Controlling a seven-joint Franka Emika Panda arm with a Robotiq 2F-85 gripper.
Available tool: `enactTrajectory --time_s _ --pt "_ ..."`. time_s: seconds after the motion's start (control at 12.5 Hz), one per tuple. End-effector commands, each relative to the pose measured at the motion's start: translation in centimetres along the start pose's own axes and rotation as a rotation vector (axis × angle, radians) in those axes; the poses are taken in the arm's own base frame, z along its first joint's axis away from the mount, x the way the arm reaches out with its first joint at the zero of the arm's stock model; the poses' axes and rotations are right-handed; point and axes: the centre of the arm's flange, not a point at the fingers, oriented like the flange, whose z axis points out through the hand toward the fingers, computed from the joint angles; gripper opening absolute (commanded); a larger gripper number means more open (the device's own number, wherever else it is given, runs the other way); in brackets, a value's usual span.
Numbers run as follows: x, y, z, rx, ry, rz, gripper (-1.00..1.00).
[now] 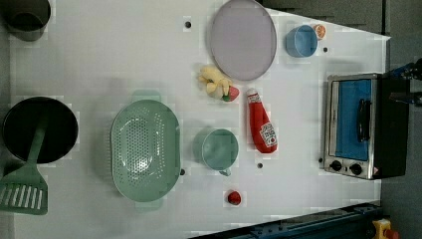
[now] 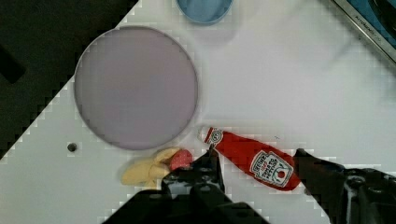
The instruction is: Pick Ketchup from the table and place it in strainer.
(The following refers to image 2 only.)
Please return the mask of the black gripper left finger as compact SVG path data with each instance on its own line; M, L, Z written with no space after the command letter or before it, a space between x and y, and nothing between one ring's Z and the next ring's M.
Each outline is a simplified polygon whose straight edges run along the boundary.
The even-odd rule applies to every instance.
M208 184L225 191L221 173L219 153L210 146L204 155L187 167L179 167L166 175L162 182L162 191L173 199L179 195L188 195L194 186Z

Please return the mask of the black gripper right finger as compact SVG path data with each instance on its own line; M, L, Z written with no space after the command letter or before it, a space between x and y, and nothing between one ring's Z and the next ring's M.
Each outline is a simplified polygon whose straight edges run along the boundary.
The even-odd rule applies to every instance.
M299 148L294 173L331 224L396 224L396 182L373 168L346 168Z

